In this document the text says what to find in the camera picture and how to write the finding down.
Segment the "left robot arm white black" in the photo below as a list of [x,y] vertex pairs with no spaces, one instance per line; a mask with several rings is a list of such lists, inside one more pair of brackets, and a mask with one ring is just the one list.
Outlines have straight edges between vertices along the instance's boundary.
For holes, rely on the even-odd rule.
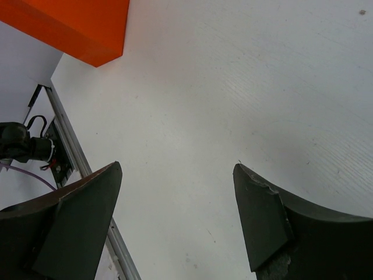
[[55,153],[53,140],[31,137],[26,126],[16,122],[1,123],[1,159],[20,163],[29,160],[49,162]]

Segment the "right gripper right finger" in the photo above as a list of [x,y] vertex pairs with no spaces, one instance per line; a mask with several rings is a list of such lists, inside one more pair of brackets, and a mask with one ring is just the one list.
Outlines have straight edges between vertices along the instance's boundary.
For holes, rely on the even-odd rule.
[[307,201],[243,164],[233,170],[249,268],[258,279],[371,279],[372,219]]

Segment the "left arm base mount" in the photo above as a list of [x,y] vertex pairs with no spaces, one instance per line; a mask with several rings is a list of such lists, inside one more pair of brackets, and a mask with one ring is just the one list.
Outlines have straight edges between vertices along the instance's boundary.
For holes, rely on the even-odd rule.
[[29,111],[24,124],[32,137],[44,137],[52,141],[54,151],[51,159],[40,166],[42,173],[51,173],[56,188],[68,183],[75,172],[71,152],[69,151],[62,125],[52,103],[53,91],[50,87],[37,85],[29,102]]

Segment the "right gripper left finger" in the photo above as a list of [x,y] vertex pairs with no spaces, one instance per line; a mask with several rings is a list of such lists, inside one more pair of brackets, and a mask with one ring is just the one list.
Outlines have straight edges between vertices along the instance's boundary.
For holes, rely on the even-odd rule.
[[94,279],[121,181],[113,162],[1,210],[1,279]]

